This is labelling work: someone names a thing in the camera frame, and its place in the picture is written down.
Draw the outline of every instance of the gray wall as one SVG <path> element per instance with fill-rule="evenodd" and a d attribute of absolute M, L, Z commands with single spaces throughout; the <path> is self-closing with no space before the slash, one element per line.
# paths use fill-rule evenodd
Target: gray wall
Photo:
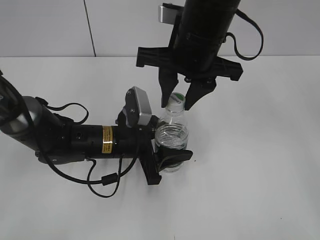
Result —
<path fill-rule="evenodd" d="M 135 56 L 139 46 L 166 46 L 172 26 L 158 23 L 162 2 L 86 0 L 97 56 Z M 262 28 L 263 55 L 320 55 L 319 0 L 242 0 L 239 9 Z M 258 51 L 260 37 L 251 25 L 235 16 L 230 32 L 241 53 Z M 0 57 L 93 55 L 83 0 L 0 0 Z M 220 55 L 234 55 L 231 39 Z"/>

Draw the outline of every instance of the plastic water bottle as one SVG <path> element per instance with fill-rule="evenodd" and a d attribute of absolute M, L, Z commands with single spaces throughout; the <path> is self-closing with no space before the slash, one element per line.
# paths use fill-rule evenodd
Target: plastic water bottle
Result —
<path fill-rule="evenodd" d="M 184 95 L 173 92 L 165 107 L 165 112 L 159 119 L 155 132 L 155 149 L 164 146 L 169 149 L 185 150 L 187 148 L 189 130 L 185 117 Z M 172 165 L 164 169 L 166 172 L 178 171 L 183 162 Z"/>

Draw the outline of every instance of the white tabletop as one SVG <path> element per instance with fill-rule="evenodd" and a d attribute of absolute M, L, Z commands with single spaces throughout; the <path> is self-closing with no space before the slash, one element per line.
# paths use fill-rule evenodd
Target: white tabletop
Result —
<path fill-rule="evenodd" d="M 135 61 L 0 58 L 0 69 L 22 95 L 57 107 L 78 102 L 90 111 L 88 124 L 114 125 L 132 86 L 148 93 L 153 114 L 162 112 L 158 70 Z M 320 56 L 241 63 L 239 82 L 219 78 L 214 93 L 186 113 L 194 155 L 178 172 L 163 173 L 160 185 L 148 186 L 137 162 L 114 197 L 99 198 L 0 134 L 0 239 L 320 239 Z M 185 94 L 189 85 L 179 80 L 176 90 Z M 84 112 L 75 106 L 63 114 L 80 120 Z M 84 179 L 90 166 L 59 168 Z M 101 159 L 92 178 L 117 167 L 116 159 Z"/>

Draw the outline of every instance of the black cable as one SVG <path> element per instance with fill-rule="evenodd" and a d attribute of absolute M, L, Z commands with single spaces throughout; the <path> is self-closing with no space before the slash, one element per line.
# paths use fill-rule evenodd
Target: black cable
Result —
<path fill-rule="evenodd" d="M 261 52 L 262 52 L 262 50 L 264 48 L 264 42 L 265 42 L 264 34 L 263 34 L 262 30 L 260 29 L 260 27 L 258 26 L 258 24 L 256 24 L 256 22 L 253 21 L 250 17 L 248 17 L 244 12 L 240 11 L 239 9 L 237 9 L 235 14 L 237 14 L 240 18 L 242 18 L 243 20 L 247 21 L 252 26 L 254 26 L 255 29 L 259 32 L 259 34 L 261 36 L 261 47 L 260 47 L 260 50 L 259 50 L 258 54 L 255 55 L 255 56 L 252 56 L 252 57 L 247 57 L 247 56 L 243 56 L 243 55 L 241 55 L 239 53 L 238 48 L 237 48 L 237 41 L 236 41 L 235 35 L 233 33 L 231 33 L 231 32 L 227 32 L 226 35 L 225 35 L 225 37 L 230 36 L 231 38 L 233 38 L 235 54 L 242 60 L 251 61 L 251 60 L 257 58 L 261 54 Z"/>
<path fill-rule="evenodd" d="M 129 166 L 123 172 L 121 172 L 120 177 L 123 177 L 132 169 L 132 167 L 135 165 L 137 158 L 139 156 L 139 150 L 140 150 L 139 133 L 137 133 L 136 136 L 137 136 L 137 140 L 136 140 L 137 144 L 136 144 L 135 155 L 132 161 L 130 162 Z"/>
<path fill-rule="evenodd" d="M 87 159 L 87 161 L 93 162 L 93 164 L 92 164 L 92 166 L 91 166 L 91 168 L 90 168 L 90 170 L 89 170 L 88 176 L 87 176 L 87 178 L 86 178 L 86 180 L 87 180 L 87 182 L 88 182 L 87 185 L 88 185 L 88 187 L 89 187 L 89 189 L 90 189 L 91 192 L 93 192 L 93 193 L 94 193 L 95 195 L 97 195 L 98 197 L 105 198 L 105 199 L 111 198 L 113 195 L 116 194 L 116 192 L 117 192 L 117 190 L 118 190 L 118 188 L 119 188 L 119 185 L 120 185 L 122 159 L 123 159 L 123 155 L 121 155 L 121 156 L 120 156 L 120 159 L 119 159 L 119 169 L 118 169 L 118 175 L 117 175 L 118 177 L 117 177 L 115 189 L 114 189 L 114 191 L 113 191 L 113 193 L 112 193 L 111 195 L 102 195 L 102 194 L 96 192 L 96 191 L 92 188 L 91 184 L 89 184 L 91 173 L 92 173 L 93 169 L 95 168 L 95 166 L 97 165 L 97 161 L 96 161 L 95 159 Z"/>
<path fill-rule="evenodd" d="M 34 133 L 34 139 L 35 139 L 35 142 L 39 148 L 39 151 L 40 153 L 42 154 L 45 162 L 49 165 L 49 167 L 56 173 L 58 174 L 60 177 L 62 178 L 65 178 L 69 181 L 72 181 L 72 182 L 75 182 L 75 183 L 78 183 L 78 184 L 90 184 L 90 185 L 96 185 L 96 184 L 103 184 L 103 181 L 102 180 L 96 180 L 96 181 L 86 181 L 86 180 L 82 180 L 82 179 L 78 179 L 78 178 L 75 178 L 75 177 L 72 177 L 72 176 L 69 176 L 67 174 L 65 174 L 64 172 L 60 171 L 54 164 L 53 162 L 51 161 L 51 159 L 48 157 L 48 155 L 46 154 L 46 152 L 44 151 L 43 147 L 42 147 L 42 143 L 41 141 L 39 140 L 39 137 L 38 137 L 38 134 L 37 134 L 37 131 L 36 131 L 36 127 L 34 125 L 34 121 L 32 120 L 31 116 L 30 116 L 30 113 L 29 113 L 29 109 L 26 105 L 26 102 L 25 100 L 23 99 L 22 95 L 18 92 L 18 90 L 8 81 L 6 80 L 5 78 L 2 79 L 3 82 L 7 85 L 8 89 L 13 93 L 13 95 L 17 98 L 19 104 L 20 104 L 20 107 L 22 109 L 22 113 L 29 125 L 29 127 L 32 129 L 33 133 Z"/>

